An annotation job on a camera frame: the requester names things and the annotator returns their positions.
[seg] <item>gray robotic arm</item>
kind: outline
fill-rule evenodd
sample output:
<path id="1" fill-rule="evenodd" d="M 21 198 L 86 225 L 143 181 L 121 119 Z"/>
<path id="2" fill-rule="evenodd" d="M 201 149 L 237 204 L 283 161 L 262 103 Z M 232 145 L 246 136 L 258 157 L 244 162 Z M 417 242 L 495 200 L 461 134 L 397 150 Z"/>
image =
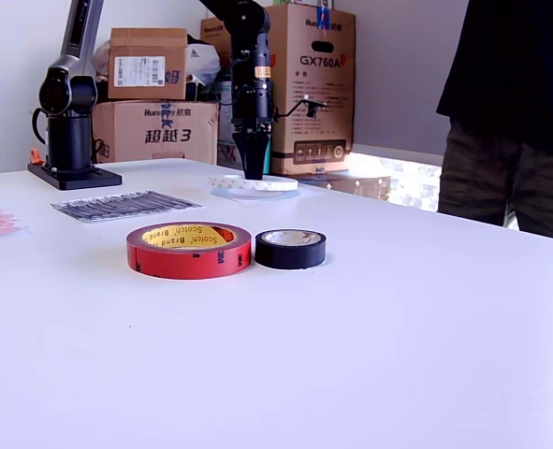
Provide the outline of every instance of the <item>gray robotic arm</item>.
<path id="1" fill-rule="evenodd" d="M 269 15 L 252 0 L 200 0 L 225 23 L 232 42 L 233 138 L 247 179 L 261 180 L 274 117 Z M 48 159 L 29 170 L 62 190 L 116 185 L 122 179 L 91 163 L 91 112 L 97 102 L 93 54 L 103 0 L 72 0 L 62 55 L 39 92 L 48 117 Z M 321 103 L 302 100 L 314 116 Z"/>

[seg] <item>black shirt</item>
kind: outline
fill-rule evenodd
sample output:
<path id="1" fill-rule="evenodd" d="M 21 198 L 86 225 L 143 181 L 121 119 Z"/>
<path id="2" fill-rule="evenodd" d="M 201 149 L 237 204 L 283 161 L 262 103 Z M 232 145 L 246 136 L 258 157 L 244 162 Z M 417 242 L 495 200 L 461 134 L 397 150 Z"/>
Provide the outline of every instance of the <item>black shirt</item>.
<path id="1" fill-rule="evenodd" d="M 438 112 L 553 152 L 553 0 L 471 0 Z"/>

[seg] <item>double-sided tape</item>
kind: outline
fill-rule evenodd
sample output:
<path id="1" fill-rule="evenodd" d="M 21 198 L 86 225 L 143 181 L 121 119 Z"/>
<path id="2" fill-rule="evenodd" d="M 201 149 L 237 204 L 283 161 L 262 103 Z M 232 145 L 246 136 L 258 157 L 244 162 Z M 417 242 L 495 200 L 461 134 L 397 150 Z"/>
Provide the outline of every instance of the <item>double-sided tape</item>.
<path id="1" fill-rule="evenodd" d="M 129 267 L 156 278 L 219 278 L 251 265 L 251 235 L 227 224 L 157 224 L 131 233 L 126 242 Z"/>
<path id="2" fill-rule="evenodd" d="M 326 236 L 313 231 L 278 229 L 255 239 L 255 262 L 277 269 L 306 269 L 326 262 Z"/>
<path id="3" fill-rule="evenodd" d="M 259 190 L 265 192 L 294 192 L 298 189 L 297 180 L 275 176 L 264 176 L 262 181 L 246 180 L 241 175 L 210 176 L 210 185 L 222 189 Z"/>

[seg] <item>tabletop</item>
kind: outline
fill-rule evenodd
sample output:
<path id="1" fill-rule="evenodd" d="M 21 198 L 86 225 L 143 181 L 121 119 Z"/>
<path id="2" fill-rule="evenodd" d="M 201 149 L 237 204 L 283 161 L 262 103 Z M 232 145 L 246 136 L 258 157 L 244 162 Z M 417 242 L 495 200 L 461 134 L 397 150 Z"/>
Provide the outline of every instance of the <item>tabletop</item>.
<path id="1" fill-rule="evenodd" d="M 553 449 L 553 240 L 301 187 L 213 196 L 230 170 L 116 164 L 58 192 L 0 174 L 0 448 Z M 205 206 L 83 224 L 50 204 L 155 190 Z M 327 235 L 319 268 L 179 282 L 126 263 L 172 221 Z"/>

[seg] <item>dark pants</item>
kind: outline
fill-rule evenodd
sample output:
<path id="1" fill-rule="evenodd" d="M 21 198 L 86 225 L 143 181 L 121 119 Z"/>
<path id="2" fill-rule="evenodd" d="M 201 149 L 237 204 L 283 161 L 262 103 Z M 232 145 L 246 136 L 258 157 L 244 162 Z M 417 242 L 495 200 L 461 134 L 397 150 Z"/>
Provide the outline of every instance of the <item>dark pants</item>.
<path id="1" fill-rule="evenodd" d="M 513 199 L 522 231 L 553 238 L 553 155 L 451 121 L 438 211 L 503 225 Z"/>

